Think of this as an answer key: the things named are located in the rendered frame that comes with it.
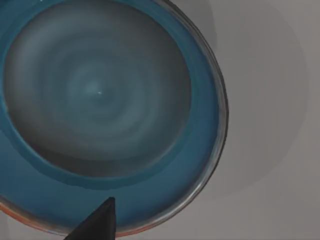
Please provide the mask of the blue and grey plate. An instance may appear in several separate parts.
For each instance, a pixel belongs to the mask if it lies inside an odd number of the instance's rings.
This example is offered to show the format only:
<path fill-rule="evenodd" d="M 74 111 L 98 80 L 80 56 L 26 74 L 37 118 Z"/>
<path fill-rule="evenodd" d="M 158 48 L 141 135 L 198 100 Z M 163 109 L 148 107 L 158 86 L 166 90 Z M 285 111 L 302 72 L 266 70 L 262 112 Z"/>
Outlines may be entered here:
<path fill-rule="evenodd" d="M 225 81 L 170 0 L 0 0 L 0 211 L 66 235 L 114 198 L 117 236 L 174 217 L 214 173 Z"/>

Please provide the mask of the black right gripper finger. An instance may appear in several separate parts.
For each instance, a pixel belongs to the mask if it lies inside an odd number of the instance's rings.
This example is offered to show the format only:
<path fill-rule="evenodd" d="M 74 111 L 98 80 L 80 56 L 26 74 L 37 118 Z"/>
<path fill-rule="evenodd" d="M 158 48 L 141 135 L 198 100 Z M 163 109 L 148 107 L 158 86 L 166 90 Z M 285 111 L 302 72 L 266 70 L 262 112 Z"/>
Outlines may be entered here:
<path fill-rule="evenodd" d="M 116 201 L 109 197 L 63 240 L 115 240 Z"/>

